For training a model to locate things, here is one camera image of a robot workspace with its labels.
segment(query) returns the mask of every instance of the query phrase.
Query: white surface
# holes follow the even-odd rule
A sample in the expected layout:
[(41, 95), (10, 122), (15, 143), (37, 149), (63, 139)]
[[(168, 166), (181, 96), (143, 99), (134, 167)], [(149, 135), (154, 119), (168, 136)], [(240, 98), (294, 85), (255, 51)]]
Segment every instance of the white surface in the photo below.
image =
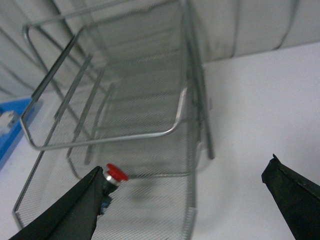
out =
[[(261, 174), (272, 154), (320, 184), (320, 43), (205, 66), (216, 159), (198, 170), (194, 240), (293, 240)], [(23, 137), (0, 171), (0, 240), (36, 161)]]

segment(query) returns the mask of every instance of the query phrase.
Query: blue object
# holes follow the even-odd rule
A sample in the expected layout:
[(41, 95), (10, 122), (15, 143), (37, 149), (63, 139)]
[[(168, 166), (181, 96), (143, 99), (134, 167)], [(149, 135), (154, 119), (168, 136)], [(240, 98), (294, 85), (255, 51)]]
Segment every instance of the blue object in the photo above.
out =
[[(24, 99), (0, 103), (0, 113), (15, 111), (19, 116), (21, 116), (30, 101), (31, 98), (28, 97)], [(11, 153), (17, 146), (18, 141), (22, 136), (22, 134), (20, 134), (19, 138), (16, 139), (16, 137), (20, 133), (20, 130), (21, 125), (19, 120), (17, 120), (12, 126), (9, 133), (0, 136), (0, 169), (4, 166), (5, 162), (8, 160)]]

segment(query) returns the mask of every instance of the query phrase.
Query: red cap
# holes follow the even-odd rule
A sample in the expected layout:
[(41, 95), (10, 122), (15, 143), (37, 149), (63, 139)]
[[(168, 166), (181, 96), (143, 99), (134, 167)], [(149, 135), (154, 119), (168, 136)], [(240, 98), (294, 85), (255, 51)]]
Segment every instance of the red cap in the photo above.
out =
[(108, 163), (106, 166), (109, 169), (107, 171), (107, 173), (111, 177), (113, 177), (116, 181), (121, 182), (122, 180), (124, 180), (124, 181), (128, 181), (129, 180), (129, 177), (123, 171), (121, 171), (121, 169), (119, 169), (115, 165), (113, 165), (111, 163)]

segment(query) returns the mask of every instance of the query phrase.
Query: metal wire frame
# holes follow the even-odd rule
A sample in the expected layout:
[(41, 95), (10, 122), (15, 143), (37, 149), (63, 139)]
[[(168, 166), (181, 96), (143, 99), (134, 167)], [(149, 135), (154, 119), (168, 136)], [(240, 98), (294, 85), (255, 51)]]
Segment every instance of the metal wire frame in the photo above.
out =
[[(51, 19), (38, 21), (38, 22), (35, 22), (35, 23), (28, 23), (25, 26), (23, 26), (22, 35), (23, 35), (23, 38), (24, 38), (25, 42), (27, 43), (28, 47), (30, 48), (31, 52), (33, 53), (34, 57), (38, 60), (38, 62), (42, 66), (43, 70), (45, 72), (49, 73), (48, 68), (46, 67), (43, 59), (41, 58), (39, 52), (37, 51), (35, 45), (33, 44), (32, 40), (30, 38), (30, 35), (29, 35), (30, 29), (38, 30), (39, 33), (41, 33), (52, 44), (54, 44), (58, 49), (60, 49), (62, 51), (62, 53), (61, 53), (61, 56), (62, 56), (64, 54), (64, 51), (68, 48), (68, 46), (70, 44), (71, 45), (75, 44), (75, 42), (73, 42), (73, 41), (75, 40), (75, 38), (77, 38), (77, 36), (79, 36), (79, 34), (75, 35), (71, 39), (71, 41), (68, 44), (68, 46), (64, 49), (52, 36), (50, 36), (50, 34), (48, 34), (46, 31), (44, 31), (41, 28), (42, 25), (50, 24), (50, 23), (53, 23), (53, 22), (56, 22), (56, 21), (65, 21), (67, 18), (74, 17), (74, 16), (77, 16), (79, 14), (85, 14), (85, 13), (98, 11), (98, 10), (101, 10), (102, 8), (111, 7), (111, 6), (114, 6), (114, 5), (117, 5), (117, 4), (129, 2), (129, 1), (131, 1), (131, 0), (111, 1), (111, 2), (107, 2), (105, 4), (100, 4), (100, 5), (97, 5), (97, 6), (93, 6), (93, 7), (90, 7), (90, 8), (87, 8), (87, 7), (86, 8), (81, 8), (81, 9), (78, 9), (77, 11), (72, 12), (72, 13), (55, 16), (55, 17), (53, 17)], [(173, 2), (173, 1), (174, 0), (167, 0), (167, 1), (164, 1), (164, 2), (166, 3), (166, 2)], [(197, 91), (197, 95), (198, 95), (198, 102), (199, 102), (199, 105), (200, 105), (199, 113), (201, 113), (201, 115), (202, 115), (202, 120), (203, 120), (203, 123), (204, 123), (205, 132), (206, 132), (205, 138), (206, 138), (207, 148), (208, 148), (208, 157), (210, 159), (213, 159), (215, 157), (215, 155), (214, 155), (214, 150), (213, 150), (213, 142), (212, 142), (212, 136), (211, 136), (211, 130), (210, 130), (210, 123), (209, 123), (209, 111), (208, 111), (208, 104), (207, 104), (205, 77), (204, 77), (204, 72), (203, 72), (203, 69), (202, 69), (200, 53), (199, 53), (199, 50), (198, 50), (198, 47), (197, 47), (198, 46), (198, 43), (197, 43), (198, 41), (197, 41), (196, 34), (194, 32), (194, 25), (193, 25), (193, 22), (192, 22), (192, 18), (190, 16), (190, 10), (189, 10), (190, 9), (190, 3), (189, 3), (188, 0), (178, 0), (178, 1), (180, 2), (180, 5), (181, 5), (181, 7), (183, 9), (183, 13), (184, 13), (183, 21), (184, 21), (184, 26), (185, 26), (185, 35), (186, 35), (186, 39), (187, 39), (188, 50), (189, 50), (189, 53), (190, 53), (190, 55), (192, 57), (192, 61), (191, 61), (192, 62), (192, 75), (193, 75), (193, 80), (194, 80), (195, 86), (196, 86), (196, 91)], [(81, 64), (79, 62), (77, 62), (77, 60), (75, 58), (73, 58), (71, 55), (67, 54), (66, 56), (64, 56), (63, 59), (65, 59), (66, 57), (70, 58), (71, 61), (73, 61), (77, 66), (81, 66)], [(60, 90), (59, 90), (59, 88), (57, 86), (57, 83), (54, 81), (54, 79), (52, 79), (52, 80), (53, 81), (51, 81), (51, 82), (52, 82), (52, 85), (53, 85), (53, 89), (57, 92), (59, 97), (63, 98), (63, 95), (60, 92)], [(36, 89), (36, 91), (32, 95), (32, 101), (31, 101), (30, 105), (33, 105), (36, 102), (36, 100), (38, 100), (38, 99), (36, 99), (37, 90), (38, 89)], [(67, 110), (70, 111), (71, 116), (76, 121), (79, 121), (79, 118), (74, 114), (74, 112), (72, 111), (71, 108), (69, 108), (69, 106), (67, 107)], [(30, 134), (28, 134), (27, 129), (24, 127), (25, 123), (23, 121), (23, 116), (25, 116), (25, 114), (23, 114), (21, 116), (21, 118), (20, 118), (20, 121), (22, 123), (22, 128), (23, 128), (24, 132), (27, 134), (27, 136), (30, 136)], [(163, 134), (169, 134), (174, 129), (175, 128), (169, 129), (168, 132), (163, 133)], [(153, 136), (141, 135), (141, 136), (139, 136), (139, 138), (157, 137), (157, 136), (158, 136), (157, 134), (154, 134)], [(122, 138), (121, 139), (116, 139), (115, 138), (115, 139), (111, 139), (110, 141), (118, 141), (118, 140), (122, 140)], [(38, 150), (43, 150), (43, 148), (35, 146), (35, 144), (32, 142), (32, 140), (29, 141), (29, 142), (34, 148), (36, 148)], [(91, 144), (95, 144), (95, 143), (100, 143), (100, 141), (99, 140), (93, 140), (90, 143)]]

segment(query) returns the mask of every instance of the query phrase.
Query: metal mesh basket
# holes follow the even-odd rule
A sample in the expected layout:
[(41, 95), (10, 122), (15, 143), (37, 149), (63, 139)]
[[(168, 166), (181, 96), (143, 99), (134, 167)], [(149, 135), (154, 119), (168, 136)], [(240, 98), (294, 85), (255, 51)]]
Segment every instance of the metal mesh basket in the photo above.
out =
[(43, 151), (14, 213), (26, 226), (92, 168), (113, 163), (130, 180), (112, 193), (92, 239), (189, 239), (204, 108), (185, 12), (179, 0), (116, 2), (32, 25), (46, 35), (41, 26), (62, 20), (77, 34), (21, 117)]
[[(81, 28), (21, 117), (36, 149), (158, 137), (178, 126), (188, 61), (180, 3), (120, 2), (114, 11), (102, 8), (65, 19), (79, 21)], [(50, 111), (28, 123), (36, 103)]]

